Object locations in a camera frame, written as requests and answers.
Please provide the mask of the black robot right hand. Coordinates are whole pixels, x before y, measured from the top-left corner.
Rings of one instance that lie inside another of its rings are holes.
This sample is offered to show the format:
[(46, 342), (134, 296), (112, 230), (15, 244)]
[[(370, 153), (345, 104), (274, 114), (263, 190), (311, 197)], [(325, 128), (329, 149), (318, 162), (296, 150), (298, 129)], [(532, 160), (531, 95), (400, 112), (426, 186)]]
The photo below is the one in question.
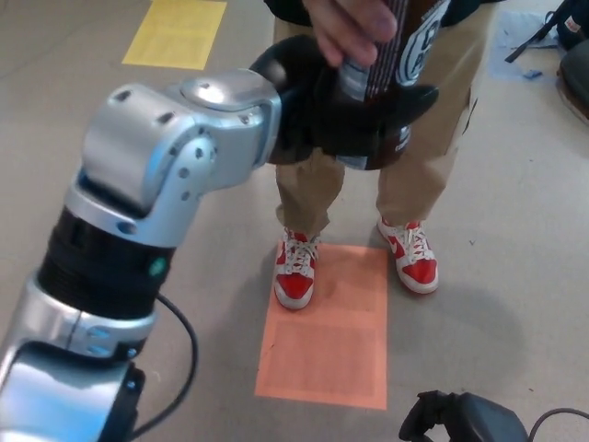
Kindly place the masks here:
[(519, 417), (500, 404), (465, 392), (422, 392), (402, 423), (402, 441), (428, 441), (426, 433), (442, 425), (455, 442), (526, 442)]

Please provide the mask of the person's bare hand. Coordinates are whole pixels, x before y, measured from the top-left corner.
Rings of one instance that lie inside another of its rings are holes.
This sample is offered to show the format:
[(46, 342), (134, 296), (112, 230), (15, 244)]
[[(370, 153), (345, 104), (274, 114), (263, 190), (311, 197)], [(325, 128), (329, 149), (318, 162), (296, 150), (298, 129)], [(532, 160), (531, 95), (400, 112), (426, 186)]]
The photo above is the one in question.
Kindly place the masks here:
[(376, 45), (391, 41), (398, 22), (384, 1), (378, 0), (306, 0), (318, 48), (329, 65), (339, 67), (346, 59), (358, 65), (372, 65)]

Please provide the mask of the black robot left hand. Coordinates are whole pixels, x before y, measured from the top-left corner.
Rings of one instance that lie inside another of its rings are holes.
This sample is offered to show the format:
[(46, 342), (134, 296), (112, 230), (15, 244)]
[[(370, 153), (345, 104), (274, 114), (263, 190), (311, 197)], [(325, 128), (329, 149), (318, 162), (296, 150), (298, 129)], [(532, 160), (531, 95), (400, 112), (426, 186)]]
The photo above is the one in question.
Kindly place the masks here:
[(307, 35), (272, 45), (251, 68), (272, 83), (282, 103), (273, 165), (302, 162), (320, 150), (351, 169), (382, 169), (398, 160), (411, 124), (438, 98), (429, 85), (394, 84), (370, 95), (367, 72), (328, 66)]

